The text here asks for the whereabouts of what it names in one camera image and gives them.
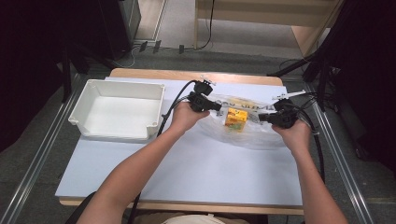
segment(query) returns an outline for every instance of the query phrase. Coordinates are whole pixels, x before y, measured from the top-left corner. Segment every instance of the black strap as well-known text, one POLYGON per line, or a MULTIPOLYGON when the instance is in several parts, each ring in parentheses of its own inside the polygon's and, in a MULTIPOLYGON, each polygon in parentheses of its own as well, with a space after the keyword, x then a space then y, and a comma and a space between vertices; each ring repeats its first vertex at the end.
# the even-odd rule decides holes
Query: black strap
POLYGON ((79 217, 81 216, 82 212, 84 212, 85 208, 87 207, 88 203, 92 199, 92 197, 95 194, 95 192, 93 192, 90 195, 88 195, 88 197, 86 197, 84 199, 84 201, 82 201, 82 203, 76 208, 74 213, 69 217, 69 219, 67 219, 65 224, 75 224, 75 223, 77 223, 79 217))

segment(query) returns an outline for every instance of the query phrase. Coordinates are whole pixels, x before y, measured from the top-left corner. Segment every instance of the clear plastic bag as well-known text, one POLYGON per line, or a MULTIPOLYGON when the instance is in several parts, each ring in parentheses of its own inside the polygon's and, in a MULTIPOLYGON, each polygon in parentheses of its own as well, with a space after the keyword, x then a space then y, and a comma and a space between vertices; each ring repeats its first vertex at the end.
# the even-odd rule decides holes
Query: clear plastic bag
POLYGON ((220 142, 250 149, 277 149, 285 146, 282 137, 272 129, 272 124, 259 121, 260 113, 275 112, 271 105, 228 95, 211 94, 208 99, 222 105, 219 112, 210 111, 208 117, 198 121, 198 125, 208 136, 220 142), (229 107, 247 111, 247 121, 242 132, 225 126, 229 107))

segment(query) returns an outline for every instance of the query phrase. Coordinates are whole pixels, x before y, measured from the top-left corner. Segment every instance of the gray carpet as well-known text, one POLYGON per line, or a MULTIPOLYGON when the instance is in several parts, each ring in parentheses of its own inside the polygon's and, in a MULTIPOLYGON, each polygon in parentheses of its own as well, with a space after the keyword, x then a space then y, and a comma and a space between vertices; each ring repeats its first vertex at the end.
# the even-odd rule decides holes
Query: gray carpet
MULTIPOLYGON (((268 58, 263 56, 249 56, 239 54, 214 53, 204 51, 188 51, 178 54, 175 49, 162 49, 153 54, 152 49, 134 54, 133 68, 143 69, 173 69, 190 71, 230 72, 250 75, 263 75, 275 72, 286 59, 268 58)), ((119 63, 131 64, 131 55, 127 55, 119 63)), ((92 69, 84 79, 108 76, 110 70, 101 64, 91 62, 92 69)), ((284 76, 284 84, 288 91, 300 91, 304 88, 301 81, 301 69, 284 76)), ((0 216, 9 204, 15 188, 21 182, 24 173, 34 158, 47 129, 55 117, 62 99, 62 89, 58 90, 47 102, 46 106, 32 120, 17 143, 0 154, 0 216)), ((297 105, 307 99, 296 97, 297 105)), ((307 111, 314 122, 315 114, 312 109, 307 111)), ((376 161, 365 162, 357 159, 354 154, 351 140, 345 131, 341 120, 331 110, 328 112, 331 124, 336 132, 339 143, 347 157, 361 191, 368 202, 375 223, 392 223, 396 218, 396 182, 392 173, 376 161)), ((73 153, 79 138, 77 127, 67 121, 64 122, 55 144, 41 169, 37 181, 26 199, 16 223, 64 223, 75 207, 63 206, 54 196, 55 190, 62 178, 65 167, 73 153)), ((327 186, 335 200, 345 212, 350 223, 359 223, 356 212, 349 200, 347 190, 334 164, 334 159, 327 146, 324 136, 320 136, 323 147, 327 186)), ((312 155, 316 160, 316 151, 312 145, 312 155)), ((285 223, 285 216, 269 216, 270 223, 285 223)), ((300 216, 290 216, 289 223, 301 223, 300 216)))

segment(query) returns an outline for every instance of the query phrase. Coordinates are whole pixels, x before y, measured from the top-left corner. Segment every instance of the metal bar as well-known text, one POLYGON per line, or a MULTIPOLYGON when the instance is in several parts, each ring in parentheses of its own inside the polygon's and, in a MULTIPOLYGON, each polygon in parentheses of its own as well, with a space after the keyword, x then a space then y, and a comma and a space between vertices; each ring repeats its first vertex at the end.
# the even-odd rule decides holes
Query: metal bar
MULTIPOLYGON (((77 86, 80 87, 81 79, 79 78, 79 74, 76 74, 74 78, 74 83, 77 83, 77 86)), ((28 170, 26 171, 21 183, 16 188, 14 195, 12 196, 11 202, 8 205, 6 212, 4 213, 0 223, 10 224, 15 223, 20 214, 34 184, 38 178, 38 175, 46 161, 52 145, 61 130, 62 124, 66 116, 69 114, 70 108, 73 103, 77 99, 76 91, 72 92, 71 97, 61 105, 56 114, 55 119, 49 126, 49 130, 45 135, 40 147, 38 148, 35 157, 33 158, 28 170)))
MULTIPOLYGON (((308 91, 315 91, 315 88, 310 83, 305 84, 308 91)), ((370 211, 367 208, 366 201, 364 200, 363 195, 359 189, 358 184, 351 173, 349 166, 347 165, 347 160, 344 157, 344 154, 338 144, 338 141, 332 131, 332 126, 330 125, 329 120, 327 119, 327 115, 325 112, 322 112, 318 106, 318 104, 313 104, 315 113, 318 117, 320 126, 323 130, 324 136, 329 144, 330 151, 332 156, 334 157, 335 164, 340 172, 340 176, 344 181, 344 185, 346 186, 346 191, 349 195, 350 201, 355 208, 358 219, 361 223, 374 223, 373 218, 370 214, 370 211)))

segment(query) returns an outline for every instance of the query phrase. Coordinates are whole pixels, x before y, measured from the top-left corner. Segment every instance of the white tray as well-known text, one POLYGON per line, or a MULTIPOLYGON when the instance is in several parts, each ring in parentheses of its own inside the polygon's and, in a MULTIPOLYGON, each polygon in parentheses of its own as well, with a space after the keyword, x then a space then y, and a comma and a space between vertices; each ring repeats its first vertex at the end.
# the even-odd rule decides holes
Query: white tray
POLYGON ((90 79, 69 117, 84 136, 146 140, 158 131, 163 84, 90 79))

